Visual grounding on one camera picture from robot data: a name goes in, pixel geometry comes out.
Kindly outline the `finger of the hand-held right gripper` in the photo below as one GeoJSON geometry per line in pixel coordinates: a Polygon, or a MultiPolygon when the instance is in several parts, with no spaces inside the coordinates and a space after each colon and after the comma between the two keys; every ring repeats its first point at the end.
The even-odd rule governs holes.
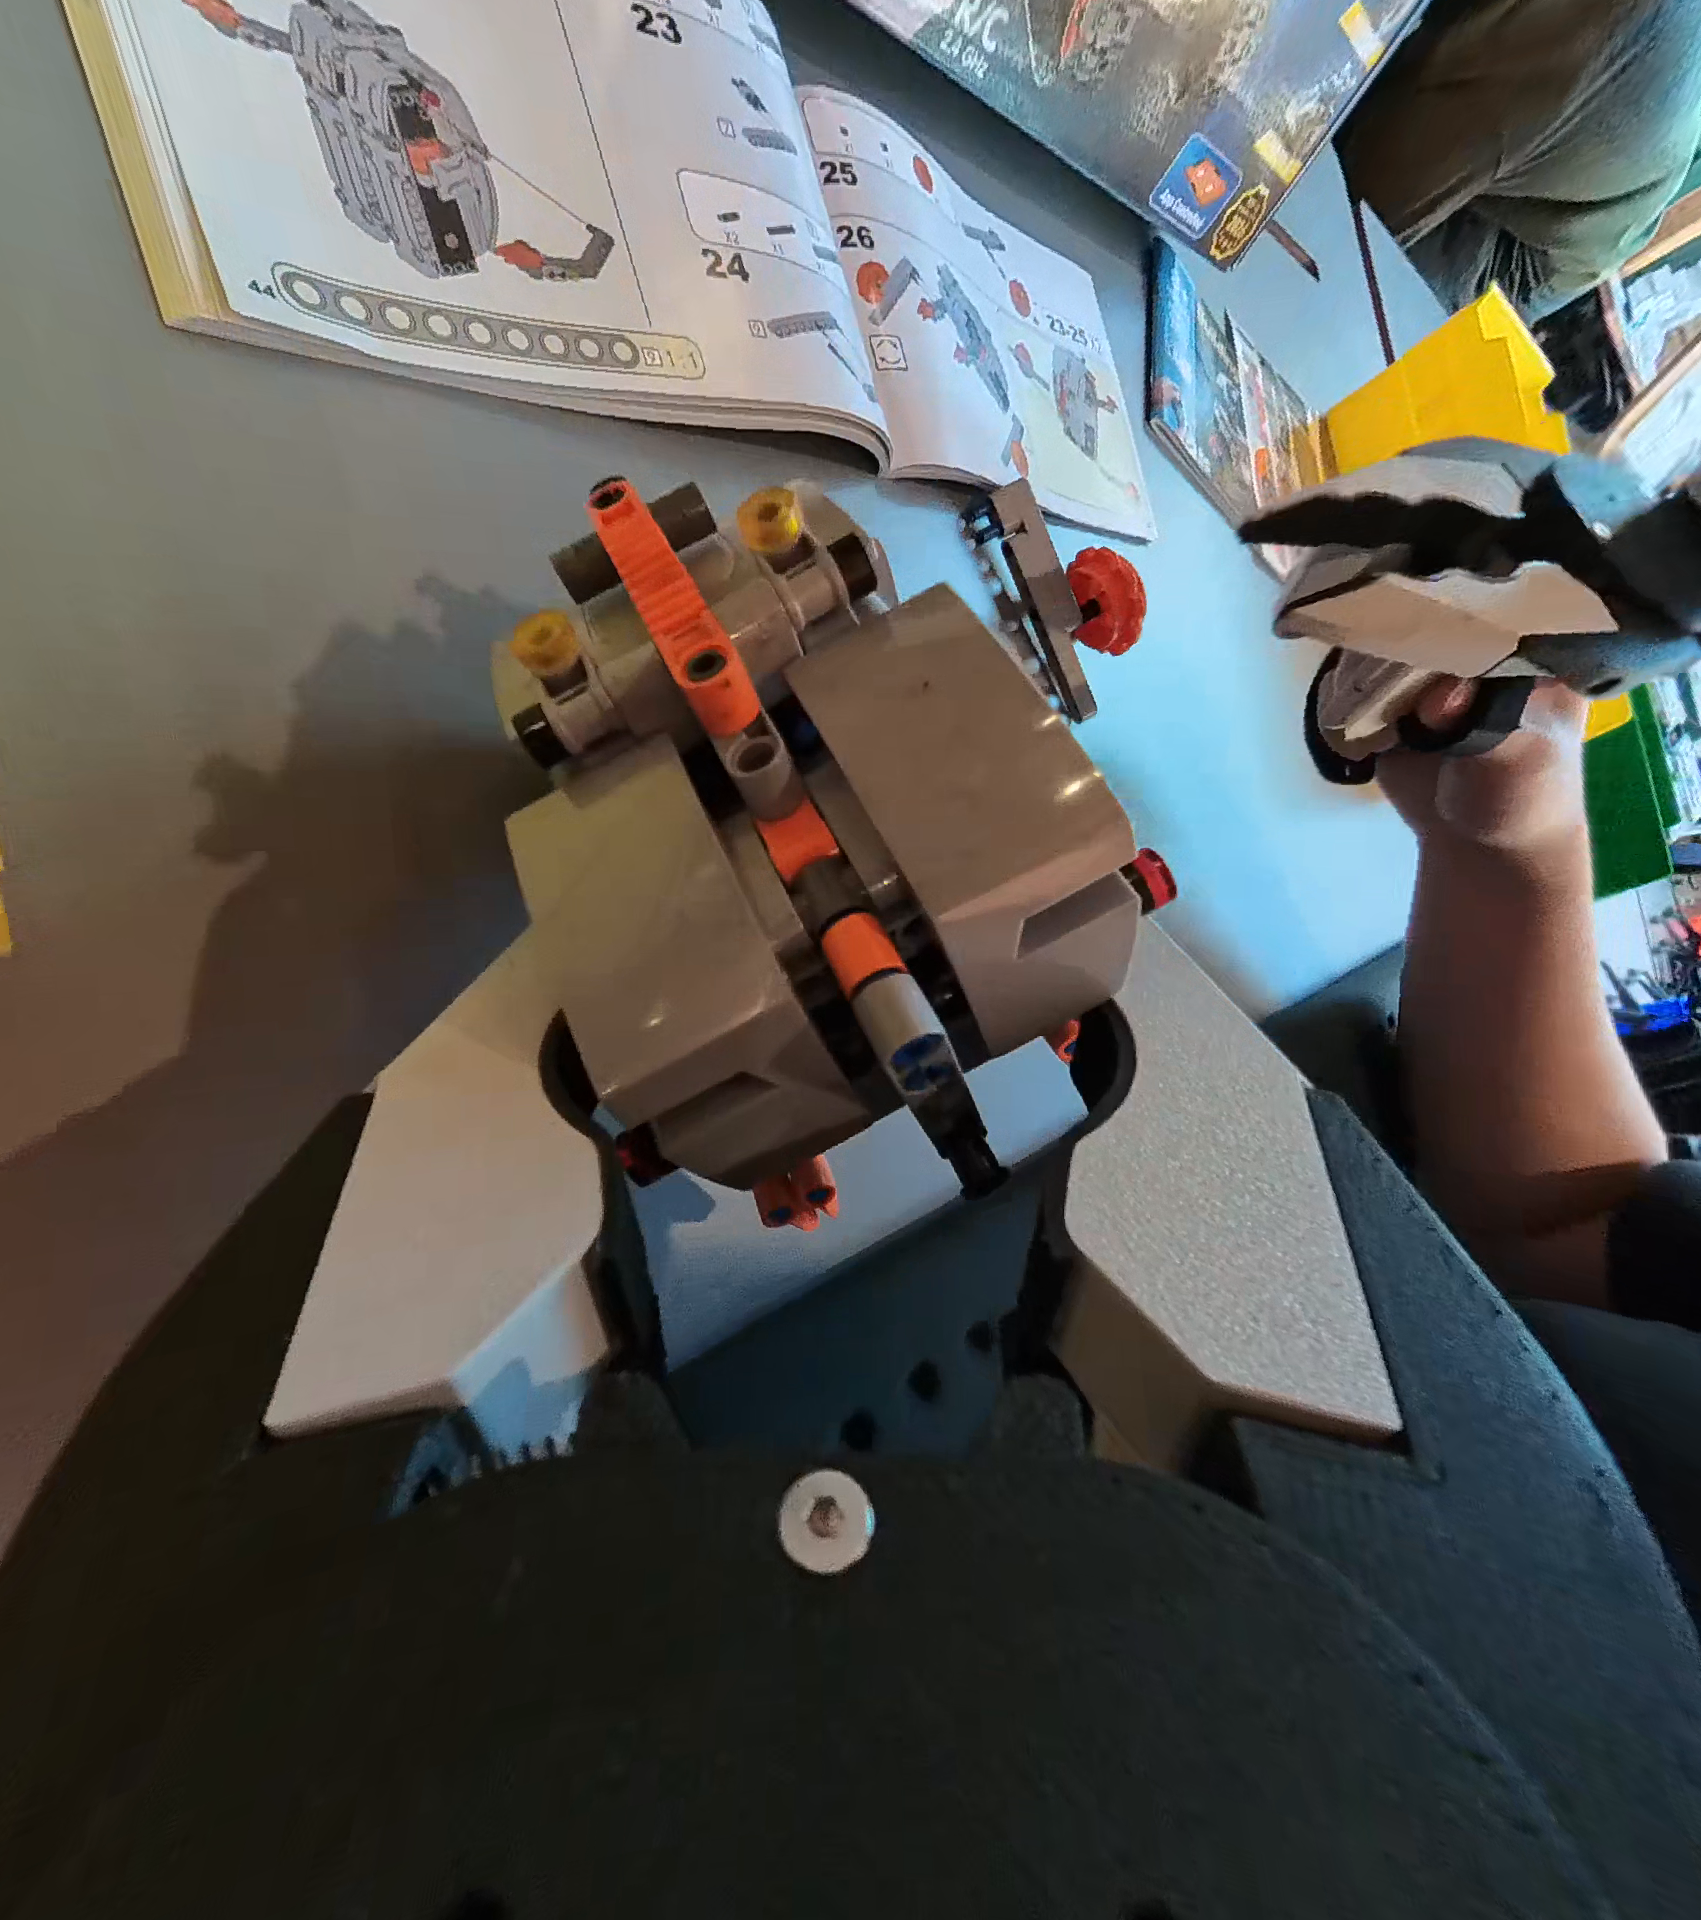
{"type": "Polygon", "coordinates": [[[1408,546],[1457,562],[1469,541],[1522,521],[1528,489],[1556,461],[1487,439],[1417,445],[1257,508],[1235,539],[1285,553],[1408,546]]]}
{"type": "Polygon", "coordinates": [[[1285,640],[1429,669],[1496,669],[1527,642],[1620,632],[1604,601],[1549,561],[1490,579],[1464,568],[1393,572],[1378,557],[1318,554],[1294,570],[1273,618],[1285,640]]]}

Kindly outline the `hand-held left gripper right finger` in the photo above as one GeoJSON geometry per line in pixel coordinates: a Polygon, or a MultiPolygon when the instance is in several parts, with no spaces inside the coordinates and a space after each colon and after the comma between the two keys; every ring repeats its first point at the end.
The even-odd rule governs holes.
{"type": "Polygon", "coordinates": [[[1163,929],[1140,927],[1073,1076],[1050,1349],[1097,1453],[1179,1474],[1231,1418],[1397,1443],[1308,1087],[1163,929]]]}

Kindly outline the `grey toy robot model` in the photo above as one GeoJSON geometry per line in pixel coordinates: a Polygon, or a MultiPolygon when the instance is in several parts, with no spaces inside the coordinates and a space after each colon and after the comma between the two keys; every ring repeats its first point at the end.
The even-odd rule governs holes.
{"type": "Polygon", "coordinates": [[[489,651],[548,790],[506,824],[558,1048],[636,1189],[838,1211],[830,1150],[907,1114],[1005,1178],[971,1076],[1069,1062],[1175,896],[1102,773],[955,588],[902,597],[826,493],[586,497],[559,601],[489,651]]]}

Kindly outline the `grey beam with orange gear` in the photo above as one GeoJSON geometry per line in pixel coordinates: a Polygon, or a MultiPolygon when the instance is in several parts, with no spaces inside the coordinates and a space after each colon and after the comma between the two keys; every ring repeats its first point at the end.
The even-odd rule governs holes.
{"type": "Polygon", "coordinates": [[[1111,546],[1064,561],[1022,480],[972,495],[961,532],[993,592],[1007,651],[1069,724],[1094,719],[1080,653],[1121,658],[1139,642],[1148,618],[1139,568],[1111,546]]]}

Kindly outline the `orange and white sticker sheet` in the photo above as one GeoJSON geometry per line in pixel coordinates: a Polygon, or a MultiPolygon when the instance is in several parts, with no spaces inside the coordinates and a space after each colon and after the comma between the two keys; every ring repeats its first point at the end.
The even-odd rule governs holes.
{"type": "Polygon", "coordinates": [[[1231,317],[1223,319],[1215,424],[1236,522],[1269,514],[1336,476],[1324,420],[1231,317]]]}

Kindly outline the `dark blue toy set box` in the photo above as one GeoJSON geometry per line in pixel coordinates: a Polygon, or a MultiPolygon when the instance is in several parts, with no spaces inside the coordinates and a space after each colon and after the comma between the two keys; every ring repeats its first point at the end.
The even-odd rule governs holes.
{"type": "Polygon", "coordinates": [[[1425,3],[859,3],[946,81],[1220,272],[1425,3]]]}

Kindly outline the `person's right forearm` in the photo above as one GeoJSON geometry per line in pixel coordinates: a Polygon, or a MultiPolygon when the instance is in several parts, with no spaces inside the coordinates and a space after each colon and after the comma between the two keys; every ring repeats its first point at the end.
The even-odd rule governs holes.
{"type": "Polygon", "coordinates": [[[1432,828],[1399,999],[1417,1187],[1508,1297],[1611,1308],[1608,1229],[1667,1136],[1599,981],[1582,828],[1432,828]]]}

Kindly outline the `person's right hand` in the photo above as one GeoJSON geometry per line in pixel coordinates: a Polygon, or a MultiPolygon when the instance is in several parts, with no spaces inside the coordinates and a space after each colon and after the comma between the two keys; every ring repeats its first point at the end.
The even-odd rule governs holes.
{"type": "Polygon", "coordinates": [[[1395,748],[1377,779],[1417,842],[1419,880],[1521,883],[1589,898],[1587,701],[1534,682],[1515,733],[1479,754],[1395,748]]]}

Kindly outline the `green plastic bin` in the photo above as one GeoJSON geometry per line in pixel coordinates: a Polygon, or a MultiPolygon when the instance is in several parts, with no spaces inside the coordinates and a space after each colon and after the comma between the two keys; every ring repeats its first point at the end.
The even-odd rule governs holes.
{"type": "Polygon", "coordinates": [[[1592,896],[1631,896],[1675,876],[1679,798],[1649,687],[1597,701],[1582,733],[1592,896]]]}

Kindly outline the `open instruction booklet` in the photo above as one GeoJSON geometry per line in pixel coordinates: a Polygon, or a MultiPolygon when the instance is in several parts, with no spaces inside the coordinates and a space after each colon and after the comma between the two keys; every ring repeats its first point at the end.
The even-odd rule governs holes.
{"type": "Polygon", "coordinates": [[[1156,532],[1094,281],[766,5],[61,12],[173,329],[1156,532]]]}

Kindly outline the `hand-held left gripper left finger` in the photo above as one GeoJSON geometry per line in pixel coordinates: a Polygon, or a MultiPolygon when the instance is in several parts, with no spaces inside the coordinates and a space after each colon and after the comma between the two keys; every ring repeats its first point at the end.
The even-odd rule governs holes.
{"type": "Polygon", "coordinates": [[[261,1424],[278,1440],[461,1416],[483,1449],[568,1449],[618,1338],[601,1305],[622,1181],[558,1107],[558,1003],[501,957],[376,1076],[261,1424]]]}

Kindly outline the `small blue booklet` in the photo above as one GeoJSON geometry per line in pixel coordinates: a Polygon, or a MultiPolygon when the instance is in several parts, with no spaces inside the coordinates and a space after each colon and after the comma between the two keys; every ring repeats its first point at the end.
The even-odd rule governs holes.
{"type": "Polygon", "coordinates": [[[1163,239],[1150,241],[1146,376],[1153,443],[1240,527],[1257,513],[1257,493],[1235,332],[1163,239]]]}

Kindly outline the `black perforated board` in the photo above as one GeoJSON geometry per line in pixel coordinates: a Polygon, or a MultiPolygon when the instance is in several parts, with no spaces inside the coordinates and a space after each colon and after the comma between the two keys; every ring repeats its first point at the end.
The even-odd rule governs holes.
{"type": "MultiPolygon", "coordinates": [[[[1349,1168],[1383,1168],[1390,1181],[1397,1167],[1343,1101],[1305,1082],[1367,1288],[1340,1187],[1349,1168]]],[[[1009,1376],[1058,1373],[1079,1391],[1052,1355],[1050,1333],[1063,1279],[1052,1204],[1082,1127],[1084,1118],[993,1196],[890,1234],[804,1299],[693,1358],[670,1381],[690,1435],[836,1454],[950,1454],[979,1435],[1009,1376]]],[[[1236,1421],[1259,1423],[1223,1421],[1180,1474],[1197,1474],[1236,1421]]]]}

